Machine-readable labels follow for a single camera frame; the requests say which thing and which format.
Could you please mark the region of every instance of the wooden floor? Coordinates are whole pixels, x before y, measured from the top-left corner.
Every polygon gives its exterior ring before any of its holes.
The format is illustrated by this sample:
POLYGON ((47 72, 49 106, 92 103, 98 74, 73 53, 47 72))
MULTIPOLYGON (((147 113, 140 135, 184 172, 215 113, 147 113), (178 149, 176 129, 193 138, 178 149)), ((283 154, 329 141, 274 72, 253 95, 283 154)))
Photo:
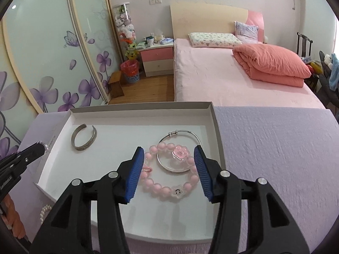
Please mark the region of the wooden floor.
POLYGON ((152 77, 140 75, 140 81, 121 87, 125 96, 112 98, 109 104, 174 101, 172 74, 152 77))

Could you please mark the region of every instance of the hand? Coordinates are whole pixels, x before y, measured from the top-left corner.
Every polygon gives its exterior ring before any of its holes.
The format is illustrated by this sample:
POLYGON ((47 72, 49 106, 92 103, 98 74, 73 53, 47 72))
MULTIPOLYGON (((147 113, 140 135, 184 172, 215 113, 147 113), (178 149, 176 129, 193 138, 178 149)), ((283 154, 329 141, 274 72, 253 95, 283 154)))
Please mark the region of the hand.
POLYGON ((2 220, 8 229, 12 228, 14 237, 22 239, 26 235, 26 231, 23 223, 20 220, 18 212, 15 210, 14 202, 12 201, 10 195, 6 195, 3 199, 3 202, 7 207, 7 214, 6 217, 1 215, 2 220))

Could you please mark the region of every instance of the blue towel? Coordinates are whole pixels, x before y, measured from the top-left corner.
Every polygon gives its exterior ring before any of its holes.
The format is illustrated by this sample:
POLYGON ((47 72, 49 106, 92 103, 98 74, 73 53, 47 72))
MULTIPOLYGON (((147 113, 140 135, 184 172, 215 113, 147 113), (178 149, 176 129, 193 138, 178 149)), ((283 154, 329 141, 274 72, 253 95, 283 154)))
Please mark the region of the blue towel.
POLYGON ((329 88, 332 91, 335 91, 338 88, 339 82, 339 60, 337 59, 336 55, 332 53, 332 63, 333 68, 331 72, 331 76, 329 77, 329 88))

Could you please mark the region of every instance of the cup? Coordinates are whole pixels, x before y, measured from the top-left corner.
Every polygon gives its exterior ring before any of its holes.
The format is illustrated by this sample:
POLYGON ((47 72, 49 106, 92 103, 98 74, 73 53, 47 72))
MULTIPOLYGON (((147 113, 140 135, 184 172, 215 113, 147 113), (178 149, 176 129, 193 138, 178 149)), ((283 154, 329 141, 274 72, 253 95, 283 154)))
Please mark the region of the cup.
POLYGON ((146 40, 147 40, 147 45, 148 47, 153 47, 154 46, 154 38, 152 36, 148 36, 146 37, 146 40))

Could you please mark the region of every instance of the pink drawer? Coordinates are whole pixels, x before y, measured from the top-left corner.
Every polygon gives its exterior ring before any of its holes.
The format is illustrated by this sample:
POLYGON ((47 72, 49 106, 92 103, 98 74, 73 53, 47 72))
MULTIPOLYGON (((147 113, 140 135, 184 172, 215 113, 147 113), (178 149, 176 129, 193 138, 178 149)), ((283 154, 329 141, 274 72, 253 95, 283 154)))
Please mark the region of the pink drawer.
POLYGON ((143 62, 173 59, 173 48, 159 48, 153 50, 145 50, 141 52, 143 62))

